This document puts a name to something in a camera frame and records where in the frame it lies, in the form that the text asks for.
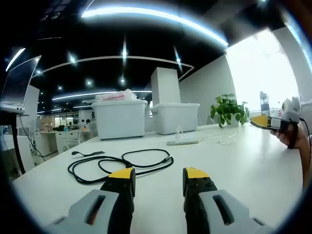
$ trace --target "power strip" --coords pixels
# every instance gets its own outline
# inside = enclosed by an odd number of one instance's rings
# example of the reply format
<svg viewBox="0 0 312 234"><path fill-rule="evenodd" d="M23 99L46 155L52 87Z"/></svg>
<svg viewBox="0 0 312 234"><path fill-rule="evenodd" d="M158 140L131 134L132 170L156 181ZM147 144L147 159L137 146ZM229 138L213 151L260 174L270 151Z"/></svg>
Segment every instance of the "power strip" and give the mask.
<svg viewBox="0 0 312 234"><path fill-rule="evenodd" d="M167 141L167 145L188 145L188 144L198 144L199 140L197 138L180 138L175 140Z"/></svg>

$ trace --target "plastic bag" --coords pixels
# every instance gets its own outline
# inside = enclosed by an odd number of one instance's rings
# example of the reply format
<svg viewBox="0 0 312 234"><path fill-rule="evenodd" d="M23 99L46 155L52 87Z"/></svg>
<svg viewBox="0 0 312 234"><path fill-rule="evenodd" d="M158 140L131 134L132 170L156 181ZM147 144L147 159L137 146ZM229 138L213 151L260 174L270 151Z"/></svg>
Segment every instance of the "plastic bag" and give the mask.
<svg viewBox="0 0 312 234"><path fill-rule="evenodd" d="M125 91L119 91L116 93L96 95L97 102L133 100L137 100L137 96L130 89L126 89Z"/></svg>

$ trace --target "white storage box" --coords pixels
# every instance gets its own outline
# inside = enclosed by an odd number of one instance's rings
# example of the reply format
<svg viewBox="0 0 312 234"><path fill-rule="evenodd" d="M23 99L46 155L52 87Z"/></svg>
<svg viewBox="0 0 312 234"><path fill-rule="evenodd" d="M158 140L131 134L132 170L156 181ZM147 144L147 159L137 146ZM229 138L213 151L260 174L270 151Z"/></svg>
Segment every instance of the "white storage box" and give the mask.
<svg viewBox="0 0 312 234"><path fill-rule="evenodd" d="M144 112L147 101L107 101L91 105L95 111L100 139L144 135Z"/></svg>
<svg viewBox="0 0 312 234"><path fill-rule="evenodd" d="M178 126L182 131L197 129L197 103L163 103L155 105L153 113L155 131L159 134L176 133Z"/></svg>

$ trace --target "gray gripper housing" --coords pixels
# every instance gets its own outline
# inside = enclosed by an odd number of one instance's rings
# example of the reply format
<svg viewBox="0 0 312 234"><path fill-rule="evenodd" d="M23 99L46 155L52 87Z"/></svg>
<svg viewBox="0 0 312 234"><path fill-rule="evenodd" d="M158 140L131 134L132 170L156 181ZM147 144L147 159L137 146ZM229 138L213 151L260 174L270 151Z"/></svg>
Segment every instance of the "gray gripper housing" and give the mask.
<svg viewBox="0 0 312 234"><path fill-rule="evenodd" d="M199 193L211 234L268 234L274 230L225 190Z"/></svg>
<svg viewBox="0 0 312 234"><path fill-rule="evenodd" d="M92 190L69 209L68 216L60 217L45 227L48 233L58 234L107 234L109 221L119 194L109 191ZM88 218L99 204L92 225Z"/></svg>

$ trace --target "human hand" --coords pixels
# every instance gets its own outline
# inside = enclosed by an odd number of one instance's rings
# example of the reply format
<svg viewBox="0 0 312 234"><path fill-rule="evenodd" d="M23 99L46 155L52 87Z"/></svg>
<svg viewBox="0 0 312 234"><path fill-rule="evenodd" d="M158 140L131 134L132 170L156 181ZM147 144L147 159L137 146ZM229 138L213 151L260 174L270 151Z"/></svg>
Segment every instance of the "human hand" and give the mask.
<svg viewBox="0 0 312 234"><path fill-rule="evenodd" d="M288 130L285 133L281 133L279 131L273 131L270 130L270 133L274 136L276 136L280 142L283 144L289 146L290 140L293 135L293 126L289 125ZM299 149L301 147L306 146L308 143L307 135L305 134L302 125L299 123L298 124L298 134L297 134L297 139L294 144L294 147Z"/></svg>

